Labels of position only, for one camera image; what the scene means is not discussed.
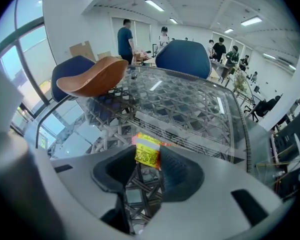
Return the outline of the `wooden bowl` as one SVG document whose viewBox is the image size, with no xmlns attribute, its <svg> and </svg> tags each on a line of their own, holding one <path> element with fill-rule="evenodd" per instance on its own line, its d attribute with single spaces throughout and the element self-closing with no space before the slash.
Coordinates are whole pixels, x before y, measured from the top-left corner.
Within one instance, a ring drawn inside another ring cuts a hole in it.
<svg viewBox="0 0 300 240">
<path fill-rule="evenodd" d="M 128 61 L 107 56 L 98 60 L 86 72 L 58 79 L 56 84 L 73 97 L 97 97 L 114 88 L 125 76 Z"/>
</svg>

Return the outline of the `red yellow snack packet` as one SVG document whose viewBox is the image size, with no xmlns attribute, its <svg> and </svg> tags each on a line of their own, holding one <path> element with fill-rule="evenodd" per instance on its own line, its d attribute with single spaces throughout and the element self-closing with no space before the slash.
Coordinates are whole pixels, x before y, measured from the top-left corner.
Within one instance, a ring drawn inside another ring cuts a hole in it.
<svg viewBox="0 0 300 240">
<path fill-rule="evenodd" d="M 135 161 L 160 170 L 160 147 L 165 143 L 141 132 L 134 135 L 131 140 L 136 147 Z"/>
</svg>

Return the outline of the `flat cardboard sheet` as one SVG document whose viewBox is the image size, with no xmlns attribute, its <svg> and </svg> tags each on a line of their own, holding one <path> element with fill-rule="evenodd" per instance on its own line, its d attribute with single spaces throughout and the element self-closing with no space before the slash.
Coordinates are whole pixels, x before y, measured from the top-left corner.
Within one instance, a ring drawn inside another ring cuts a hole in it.
<svg viewBox="0 0 300 240">
<path fill-rule="evenodd" d="M 90 59 L 91 61 L 96 62 L 95 55 L 92 51 L 91 45 L 89 41 L 85 41 L 84 43 L 78 43 L 69 48 L 72 57 L 75 56 L 83 56 L 85 58 Z"/>
</svg>

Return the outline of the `blue chair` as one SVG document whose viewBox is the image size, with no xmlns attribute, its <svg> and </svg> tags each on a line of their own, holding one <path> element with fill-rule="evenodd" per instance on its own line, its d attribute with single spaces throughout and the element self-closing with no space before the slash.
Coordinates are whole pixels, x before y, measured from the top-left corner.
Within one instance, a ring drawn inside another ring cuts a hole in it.
<svg viewBox="0 0 300 240">
<path fill-rule="evenodd" d="M 58 103 L 67 96 L 67 94 L 57 86 L 58 79 L 80 75 L 90 69 L 94 64 L 94 61 L 82 55 L 77 55 L 58 64 L 53 69 L 51 76 L 51 95 L 53 100 Z"/>
<path fill-rule="evenodd" d="M 158 68 L 172 70 L 202 79 L 212 72 L 205 47 L 194 41 L 172 40 L 155 57 Z"/>
</svg>

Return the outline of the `black office chair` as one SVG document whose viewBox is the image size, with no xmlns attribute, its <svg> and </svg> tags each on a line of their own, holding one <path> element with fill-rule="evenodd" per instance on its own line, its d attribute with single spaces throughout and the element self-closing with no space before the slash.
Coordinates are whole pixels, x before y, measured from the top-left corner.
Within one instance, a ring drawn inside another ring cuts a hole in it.
<svg viewBox="0 0 300 240">
<path fill-rule="evenodd" d="M 257 105 L 249 110 L 249 115 L 252 115 L 252 120 L 258 123 L 259 118 L 263 118 L 268 112 L 270 112 L 280 98 L 281 96 L 277 95 L 275 98 L 272 98 L 269 101 L 261 100 Z"/>
</svg>

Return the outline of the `wicker glass-top table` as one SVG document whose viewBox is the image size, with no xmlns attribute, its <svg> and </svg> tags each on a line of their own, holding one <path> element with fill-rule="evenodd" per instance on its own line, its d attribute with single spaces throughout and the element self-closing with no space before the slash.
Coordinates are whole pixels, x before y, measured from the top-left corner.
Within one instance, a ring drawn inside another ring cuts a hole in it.
<svg viewBox="0 0 300 240">
<path fill-rule="evenodd" d="M 165 190 L 161 153 L 160 170 L 135 161 L 124 196 L 129 234 L 102 222 L 76 201 L 52 160 L 131 146 L 132 137 L 143 133 L 165 147 L 222 159 L 250 174 L 245 118 L 234 93 L 222 85 L 163 68 L 129 66 L 106 94 L 75 101 L 87 128 L 71 130 L 62 154 L 49 157 L 40 147 L 33 150 L 43 188 L 60 219 L 60 235 L 67 240 L 145 240 L 145 228 L 160 209 Z"/>
</svg>

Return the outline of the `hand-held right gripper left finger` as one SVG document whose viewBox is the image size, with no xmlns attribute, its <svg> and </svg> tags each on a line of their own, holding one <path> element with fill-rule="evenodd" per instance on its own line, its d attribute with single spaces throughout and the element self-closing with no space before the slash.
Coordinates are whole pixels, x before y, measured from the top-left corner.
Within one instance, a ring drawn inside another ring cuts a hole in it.
<svg viewBox="0 0 300 240">
<path fill-rule="evenodd" d="M 136 168 L 135 155 L 135 145 L 124 145 L 54 159 L 51 165 L 66 189 L 88 212 L 114 229 L 129 234 L 125 192 Z"/>
</svg>

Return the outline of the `black-framed window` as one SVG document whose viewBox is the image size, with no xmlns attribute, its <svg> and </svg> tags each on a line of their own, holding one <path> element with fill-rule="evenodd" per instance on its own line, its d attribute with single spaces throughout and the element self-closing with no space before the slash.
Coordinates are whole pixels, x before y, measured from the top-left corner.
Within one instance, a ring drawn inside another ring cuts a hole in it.
<svg viewBox="0 0 300 240">
<path fill-rule="evenodd" d="M 50 104 L 55 65 L 43 0 L 12 0 L 0 17 L 0 70 L 23 96 L 12 118 L 13 130 L 24 133 Z"/>
</svg>

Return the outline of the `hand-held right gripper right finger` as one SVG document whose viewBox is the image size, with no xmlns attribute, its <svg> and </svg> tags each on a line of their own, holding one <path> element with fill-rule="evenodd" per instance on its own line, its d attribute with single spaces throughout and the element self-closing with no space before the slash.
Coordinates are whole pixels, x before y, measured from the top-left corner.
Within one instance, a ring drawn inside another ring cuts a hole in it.
<svg viewBox="0 0 300 240">
<path fill-rule="evenodd" d="M 164 192 L 144 240 L 225 240 L 251 229 L 282 205 L 238 165 L 162 146 Z"/>
</svg>

